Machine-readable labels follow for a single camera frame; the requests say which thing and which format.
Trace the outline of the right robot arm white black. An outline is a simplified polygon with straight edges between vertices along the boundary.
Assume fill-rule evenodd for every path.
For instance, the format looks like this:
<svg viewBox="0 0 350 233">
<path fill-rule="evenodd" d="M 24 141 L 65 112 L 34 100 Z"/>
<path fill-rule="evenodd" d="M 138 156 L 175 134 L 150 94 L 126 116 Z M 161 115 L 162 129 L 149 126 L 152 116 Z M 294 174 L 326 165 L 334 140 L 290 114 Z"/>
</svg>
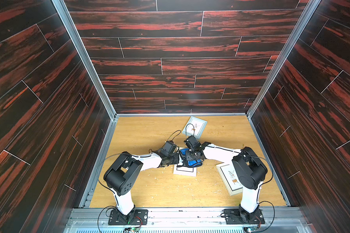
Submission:
<svg viewBox="0 0 350 233">
<path fill-rule="evenodd" d="M 229 149 L 205 142 L 179 151 L 183 166 L 192 168 L 201 166 L 205 159 L 231 164 L 239 182 L 243 186 L 240 207 L 247 213 L 253 213 L 259 206 L 260 187 L 267 174 L 267 167 L 250 147 L 241 150 Z"/>
</svg>

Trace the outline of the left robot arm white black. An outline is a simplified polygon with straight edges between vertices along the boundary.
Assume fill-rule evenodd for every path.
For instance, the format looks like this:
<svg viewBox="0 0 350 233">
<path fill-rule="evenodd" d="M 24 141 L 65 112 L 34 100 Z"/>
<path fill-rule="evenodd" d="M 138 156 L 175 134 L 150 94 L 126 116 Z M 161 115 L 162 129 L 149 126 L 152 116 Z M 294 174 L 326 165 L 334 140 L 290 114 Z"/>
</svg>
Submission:
<svg viewBox="0 0 350 233">
<path fill-rule="evenodd" d="M 104 174 L 104 181 L 114 193 L 118 213 L 124 217 L 133 214 L 135 205 L 130 190 L 141 171 L 175 165 L 179 163 L 179 160 L 178 152 L 170 153 L 167 156 L 154 152 L 145 155 L 132 155 L 124 151 L 119 154 Z"/>
</svg>

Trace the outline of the blue microfiber cloth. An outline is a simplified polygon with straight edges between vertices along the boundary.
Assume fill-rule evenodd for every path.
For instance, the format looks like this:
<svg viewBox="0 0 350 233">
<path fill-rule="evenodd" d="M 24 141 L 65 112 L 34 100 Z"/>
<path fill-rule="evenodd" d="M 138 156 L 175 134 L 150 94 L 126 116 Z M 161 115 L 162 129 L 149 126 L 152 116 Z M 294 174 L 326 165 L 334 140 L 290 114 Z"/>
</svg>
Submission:
<svg viewBox="0 0 350 233">
<path fill-rule="evenodd" d="M 198 158 L 192 158 L 192 153 L 189 149 L 181 149 L 179 150 L 179 155 L 181 158 L 181 161 L 177 165 L 177 167 L 186 167 L 186 168 L 197 168 L 203 165 L 203 161 Z"/>
</svg>

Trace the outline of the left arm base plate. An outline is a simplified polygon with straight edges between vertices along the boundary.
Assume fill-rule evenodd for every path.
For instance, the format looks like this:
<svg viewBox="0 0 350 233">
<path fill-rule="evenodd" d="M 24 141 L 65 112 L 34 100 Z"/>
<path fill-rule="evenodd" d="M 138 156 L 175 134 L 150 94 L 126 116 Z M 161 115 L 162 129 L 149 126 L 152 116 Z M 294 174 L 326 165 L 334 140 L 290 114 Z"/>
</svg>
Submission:
<svg viewBox="0 0 350 233">
<path fill-rule="evenodd" d="M 108 225 L 109 226 L 123 226 L 123 225 L 146 225 L 148 221 L 147 209 L 134 208 L 129 214 L 124 215 L 118 209 L 113 209 L 110 213 Z"/>
</svg>

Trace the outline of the light green picture frame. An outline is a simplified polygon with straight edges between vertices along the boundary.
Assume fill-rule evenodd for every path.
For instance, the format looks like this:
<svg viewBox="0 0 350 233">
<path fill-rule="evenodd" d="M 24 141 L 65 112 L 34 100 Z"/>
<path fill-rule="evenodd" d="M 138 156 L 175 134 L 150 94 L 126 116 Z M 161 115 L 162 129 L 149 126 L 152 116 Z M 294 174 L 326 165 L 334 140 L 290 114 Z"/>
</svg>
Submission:
<svg viewBox="0 0 350 233">
<path fill-rule="evenodd" d="M 191 116 L 186 126 L 182 130 L 182 133 L 186 136 L 194 136 L 196 139 L 200 139 L 204 132 L 207 121 Z"/>
</svg>

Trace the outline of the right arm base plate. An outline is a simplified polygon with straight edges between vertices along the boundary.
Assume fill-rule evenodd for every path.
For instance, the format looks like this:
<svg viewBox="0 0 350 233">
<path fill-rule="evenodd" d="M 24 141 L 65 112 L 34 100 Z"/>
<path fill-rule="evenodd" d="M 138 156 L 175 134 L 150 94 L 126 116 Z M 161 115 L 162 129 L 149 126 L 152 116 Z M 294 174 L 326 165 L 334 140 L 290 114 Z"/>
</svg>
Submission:
<svg viewBox="0 0 350 233">
<path fill-rule="evenodd" d="M 248 213 L 243 209 L 224 209 L 221 217 L 226 220 L 229 225 L 232 224 L 265 224 L 261 209 L 257 208 L 254 212 Z"/>
</svg>

